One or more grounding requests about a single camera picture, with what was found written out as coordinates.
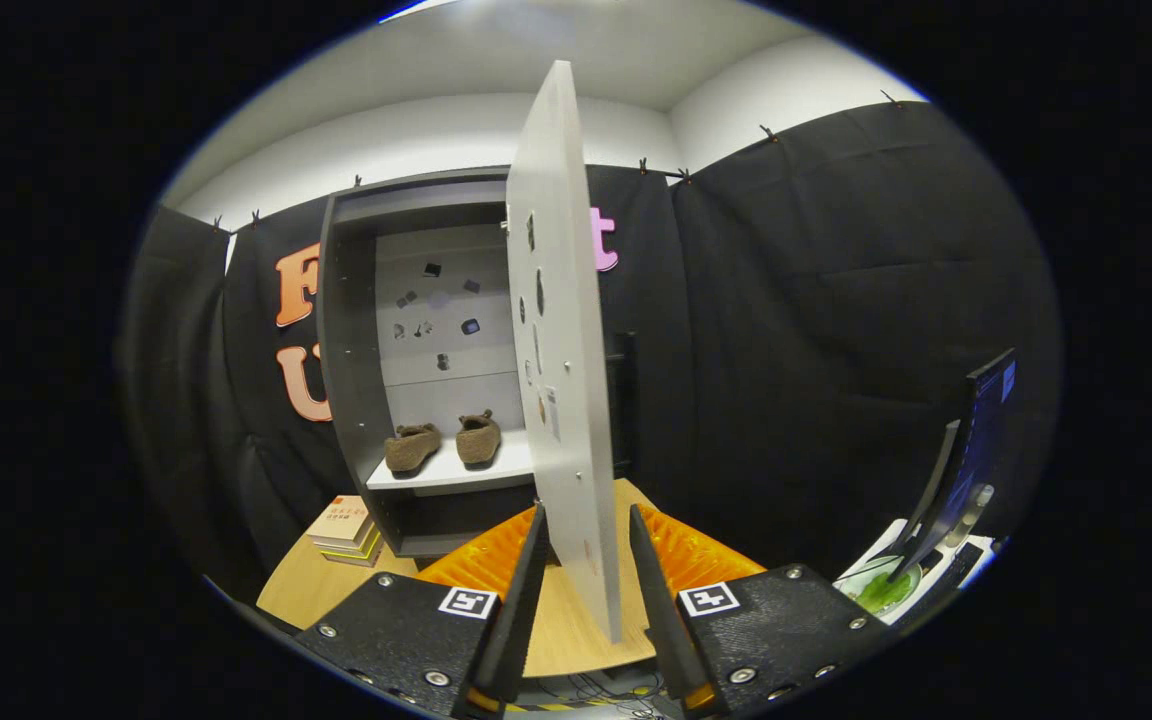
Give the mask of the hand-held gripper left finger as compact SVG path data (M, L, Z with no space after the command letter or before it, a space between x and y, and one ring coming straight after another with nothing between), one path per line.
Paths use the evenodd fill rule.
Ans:
M402 708L499 719L518 696L548 553L535 503L416 577L376 573L294 642Z

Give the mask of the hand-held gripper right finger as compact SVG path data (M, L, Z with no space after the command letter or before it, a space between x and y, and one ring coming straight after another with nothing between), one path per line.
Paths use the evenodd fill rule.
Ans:
M628 511L649 639L687 717L768 714L890 647L890 626L809 566L721 571L669 524Z

